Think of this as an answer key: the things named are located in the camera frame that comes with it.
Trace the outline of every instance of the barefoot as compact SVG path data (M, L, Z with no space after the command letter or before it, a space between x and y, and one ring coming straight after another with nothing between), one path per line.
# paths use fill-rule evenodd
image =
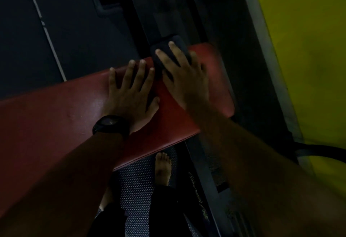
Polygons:
M103 211L106 208L106 206L112 202L114 202L112 190L110 189L110 187L107 187L106 192L104 196L102 197L102 200L100 203L100 210Z
M166 153L159 152L155 160L155 184L168 186L172 172L172 162Z

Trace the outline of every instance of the yellow wall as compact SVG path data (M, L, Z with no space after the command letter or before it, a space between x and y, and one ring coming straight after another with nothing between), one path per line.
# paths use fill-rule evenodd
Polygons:
M306 143L346 149L346 0L259 0Z

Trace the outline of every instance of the red bench pad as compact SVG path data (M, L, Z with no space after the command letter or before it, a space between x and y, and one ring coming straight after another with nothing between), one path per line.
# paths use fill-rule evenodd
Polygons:
M191 46L209 74L210 102L225 116L234 104L221 59L207 43ZM151 58L146 59L152 66ZM117 69L121 78L125 67ZM162 81L153 84L161 99L153 119L125 142L116 169L176 144L200 130L178 106ZM0 102L0 215L49 168L88 139L108 97L108 70Z

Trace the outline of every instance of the black sweatpants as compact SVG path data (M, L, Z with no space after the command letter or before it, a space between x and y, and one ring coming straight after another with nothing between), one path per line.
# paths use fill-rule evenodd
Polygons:
M125 210L118 203L108 204L91 225L88 237L125 236ZM150 237L192 237L183 212L178 207L175 189L155 186L149 210Z

